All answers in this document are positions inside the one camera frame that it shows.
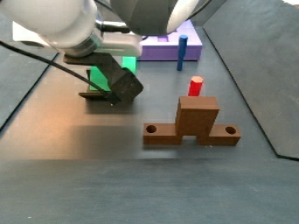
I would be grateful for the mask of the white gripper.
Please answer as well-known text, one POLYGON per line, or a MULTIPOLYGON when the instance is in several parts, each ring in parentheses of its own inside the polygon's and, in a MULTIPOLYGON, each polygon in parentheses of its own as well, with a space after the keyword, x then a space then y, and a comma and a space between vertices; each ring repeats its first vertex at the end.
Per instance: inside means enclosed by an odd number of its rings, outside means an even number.
POLYGON ((142 37, 130 33, 102 32, 95 29, 84 41, 72 46, 56 46, 48 43, 40 35, 13 23, 13 41, 28 46, 62 52, 71 57, 84 57, 92 53, 110 53, 115 56, 139 57, 143 52, 142 37))

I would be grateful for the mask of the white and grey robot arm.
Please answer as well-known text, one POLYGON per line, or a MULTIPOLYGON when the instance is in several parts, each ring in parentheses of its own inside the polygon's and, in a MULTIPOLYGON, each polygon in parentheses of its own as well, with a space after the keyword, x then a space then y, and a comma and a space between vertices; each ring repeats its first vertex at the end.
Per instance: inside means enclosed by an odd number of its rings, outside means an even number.
POLYGON ((108 0, 119 17, 103 19, 98 0, 0 0, 0 14, 20 28, 13 39, 68 56, 138 57, 144 36, 171 34, 211 0, 108 0))

